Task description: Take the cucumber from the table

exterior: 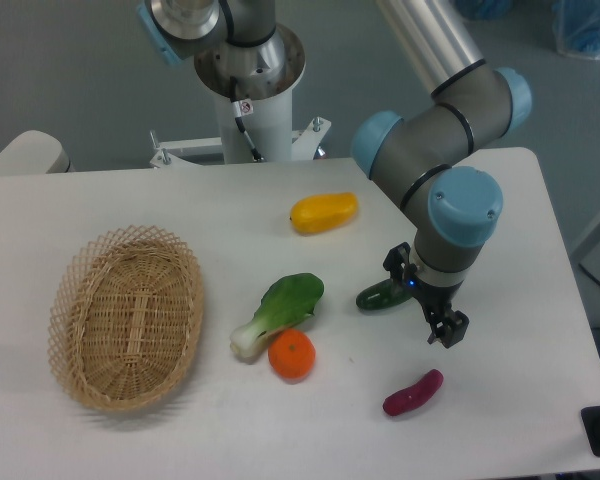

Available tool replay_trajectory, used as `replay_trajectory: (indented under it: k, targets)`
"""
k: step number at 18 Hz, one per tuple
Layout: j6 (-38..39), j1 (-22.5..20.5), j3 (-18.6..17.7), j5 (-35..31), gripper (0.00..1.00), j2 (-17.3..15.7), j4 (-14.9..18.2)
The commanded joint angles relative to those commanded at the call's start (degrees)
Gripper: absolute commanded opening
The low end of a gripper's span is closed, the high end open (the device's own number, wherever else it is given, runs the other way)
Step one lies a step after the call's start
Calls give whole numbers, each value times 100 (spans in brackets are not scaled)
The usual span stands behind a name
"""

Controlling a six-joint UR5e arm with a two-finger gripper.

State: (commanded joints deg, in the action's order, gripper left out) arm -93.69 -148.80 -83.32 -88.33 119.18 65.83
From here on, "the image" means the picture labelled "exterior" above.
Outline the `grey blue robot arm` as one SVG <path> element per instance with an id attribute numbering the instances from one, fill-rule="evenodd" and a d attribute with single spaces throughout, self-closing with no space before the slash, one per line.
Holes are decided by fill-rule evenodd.
<path id="1" fill-rule="evenodd" d="M 420 304 L 431 340 L 451 347 L 469 325 L 453 297 L 503 207 L 497 182 L 464 160 L 528 117 L 531 92 L 515 71 L 486 63 L 449 2 L 383 1 L 380 9 L 433 104 L 410 120 L 371 116 L 351 153 L 416 229 L 412 243 L 386 257 L 393 288 Z M 292 131 L 304 50 L 273 2 L 143 1 L 138 15 L 168 63 L 194 60 L 215 102 L 226 163 L 314 156 L 317 142 Z"/>

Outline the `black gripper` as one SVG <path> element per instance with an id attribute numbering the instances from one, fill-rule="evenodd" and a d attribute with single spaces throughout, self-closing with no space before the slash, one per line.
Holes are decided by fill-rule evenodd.
<path id="1" fill-rule="evenodd" d="M 442 272 L 426 264 L 410 263 L 410 251 L 410 245 L 403 242 L 391 248 L 383 261 L 392 291 L 411 295 L 420 303 L 431 329 L 427 342 L 449 349 L 464 339 L 468 329 L 468 316 L 451 306 L 464 282 L 464 272 Z"/>

